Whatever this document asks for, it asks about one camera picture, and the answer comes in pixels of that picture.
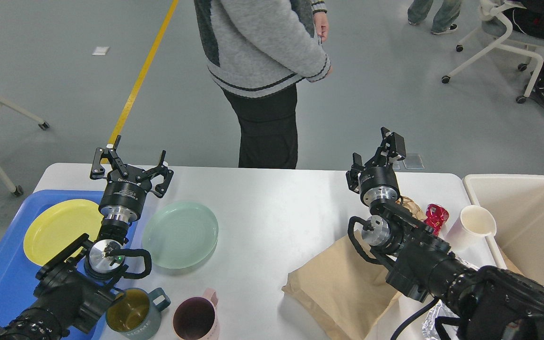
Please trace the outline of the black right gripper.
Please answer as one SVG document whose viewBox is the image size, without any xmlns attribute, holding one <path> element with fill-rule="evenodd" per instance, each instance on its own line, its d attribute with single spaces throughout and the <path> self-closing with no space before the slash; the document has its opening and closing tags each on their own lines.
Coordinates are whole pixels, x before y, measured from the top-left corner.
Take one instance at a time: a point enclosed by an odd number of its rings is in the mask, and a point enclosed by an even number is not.
<svg viewBox="0 0 544 340">
<path fill-rule="evenodd" d="M 386 127 L 381 127 L 381 134 L 382 142 L 371 158 L 371 165 L 363 165 L 361 155 L 352 153 L 352 165 L 346 172 L 349 190 L 358 192 L 365 206 L 378 199 L 395 202 L 401 197 L 393 164 L 407 157 L 405 141 Z"/>
</svg>

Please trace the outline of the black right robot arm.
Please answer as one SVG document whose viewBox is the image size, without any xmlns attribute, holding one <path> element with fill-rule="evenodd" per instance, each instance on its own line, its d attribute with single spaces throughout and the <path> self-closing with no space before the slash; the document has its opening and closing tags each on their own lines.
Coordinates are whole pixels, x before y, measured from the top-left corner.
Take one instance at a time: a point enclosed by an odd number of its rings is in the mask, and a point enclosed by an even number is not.
<svg viewBox="0 0 544 340">
<path fill-rule="evenodd" d="M 371 217 L 350 217 L 348 237 L 363 260 L 383 265 L 386 282 L 403 295 L 431 303 L 404 321 L 391 336 L 397 339 L 412 321 L 438 301 L 454 316 L 438 316 L 435 329 L 442 340 L 445 327 L 456 326 L 460 340 L 544 340 L 544 286 L 507 269 L 467 267 L 447 241 L 401 204 L 393 163 L 406 157 L 404 138 L 386 127 L 375 155 L 363 163 L 358 153 L 346 172 L 351 191 L 360 195 Z"/>
</svg>

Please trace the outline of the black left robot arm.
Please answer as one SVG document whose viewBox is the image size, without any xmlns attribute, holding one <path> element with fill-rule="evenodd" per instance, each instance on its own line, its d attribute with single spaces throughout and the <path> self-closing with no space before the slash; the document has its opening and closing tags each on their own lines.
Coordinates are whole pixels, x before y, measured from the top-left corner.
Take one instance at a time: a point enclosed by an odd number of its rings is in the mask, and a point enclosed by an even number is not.
<svg viewBox="0 0 544 340">
<path fill-rule="evenodd" d="M 147 194 L 162 198 L 174 172 L 165 162 L 166 151 L 148 170 L 123 162 L 117 153 L 120 140 L 117 136 L 96 149 L 89 173 L 91 180 L 107 181 L 95 241 L 81 234 L 39 269 L 36 301 L 0 326 L 0 340 L 60 340 L 72 327 L 89 333 L 115 304 L 112 290 L 120 279 L 139 280 L 151 273 L 150 252 L 127 248 L 127 234 L 141 218 Z"/>
</svg>

